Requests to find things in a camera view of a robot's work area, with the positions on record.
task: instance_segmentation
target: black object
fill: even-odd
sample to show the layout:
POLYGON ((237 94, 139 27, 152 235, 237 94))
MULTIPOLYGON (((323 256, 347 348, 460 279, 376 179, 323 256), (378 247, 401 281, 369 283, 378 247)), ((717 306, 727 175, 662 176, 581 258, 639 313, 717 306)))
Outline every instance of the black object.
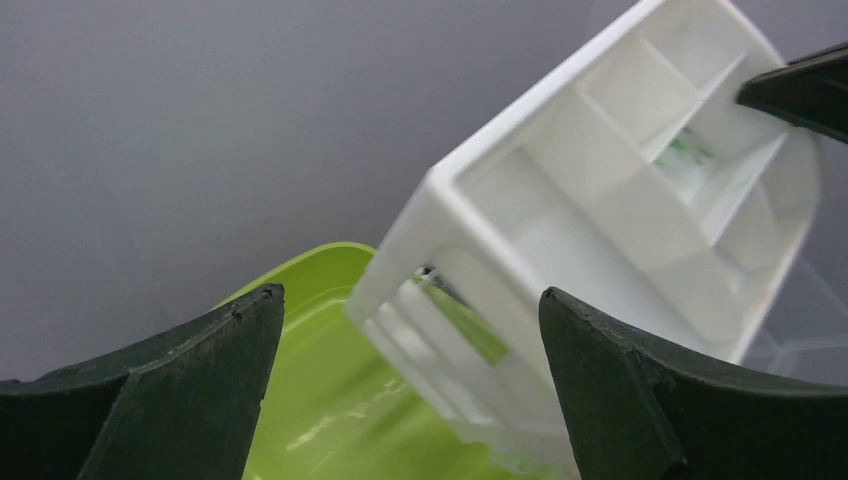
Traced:
POLYGON ((583 480, 848 478, 848 389, 701 355, 555 288, 539 323, 583 480))
POLYGON ((116 352, 0 382, 0 479, 241 478, 283 324, 264 285, 116 352))
POLYGON ((749 80, 736 101, 848 143, 848 43, 749 80))

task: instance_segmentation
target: gray background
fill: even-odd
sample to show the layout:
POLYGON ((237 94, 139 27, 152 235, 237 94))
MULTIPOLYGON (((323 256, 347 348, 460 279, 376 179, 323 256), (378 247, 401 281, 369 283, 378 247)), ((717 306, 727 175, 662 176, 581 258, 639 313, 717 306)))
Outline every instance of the gray background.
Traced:
MULTIPOLYGON (((0 3, 0 378, 202 313, 318 244, 376 245, 424 171, 632 2, 0 3)), ((740 0, 787 57, 840 0, 740 0)), ((848 150, 749 365, 848 382, 848 150)))

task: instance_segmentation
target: white container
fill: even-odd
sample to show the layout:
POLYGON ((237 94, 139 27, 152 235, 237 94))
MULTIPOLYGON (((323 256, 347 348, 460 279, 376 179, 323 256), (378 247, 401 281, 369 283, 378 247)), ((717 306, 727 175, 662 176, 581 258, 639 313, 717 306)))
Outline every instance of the white container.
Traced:
POLYGON ((430 170, 348 315, 462 440, 576 475, 541 293, 738 363, 819 200, 816 137, 734 103, 782 65, 727 1, 639 2, 430 170), (508 353, 468 341, 422 265, 508 353))

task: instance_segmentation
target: green plastic container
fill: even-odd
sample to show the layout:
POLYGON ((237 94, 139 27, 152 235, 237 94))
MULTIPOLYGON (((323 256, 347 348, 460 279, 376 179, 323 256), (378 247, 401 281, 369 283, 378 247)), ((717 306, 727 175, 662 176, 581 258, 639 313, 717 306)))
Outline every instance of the green plastic container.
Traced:
POLYGON ((331 243, 233 294, 286 288, 286 319, 245 480, 518 478, 456 439, 347 320, 342 305, 374 250, 331 243))

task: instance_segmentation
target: gray surface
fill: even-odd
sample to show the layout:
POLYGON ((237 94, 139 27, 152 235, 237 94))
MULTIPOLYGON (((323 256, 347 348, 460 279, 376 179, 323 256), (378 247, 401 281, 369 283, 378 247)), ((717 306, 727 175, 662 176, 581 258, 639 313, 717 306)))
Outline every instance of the gray surface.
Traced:
MULTIPOLYGON (((376 244, 432 163, 632 2, 47 3, 0 6, 0 378, 186 321, 315 245, 376 244)), ((839 0, 739 3, 789 57, 845 40, 839 0)), ((848 155, 828 154, 806 287, 839 302, 848 155)), ((775 338, 812 332, 791 317, 775 338)))

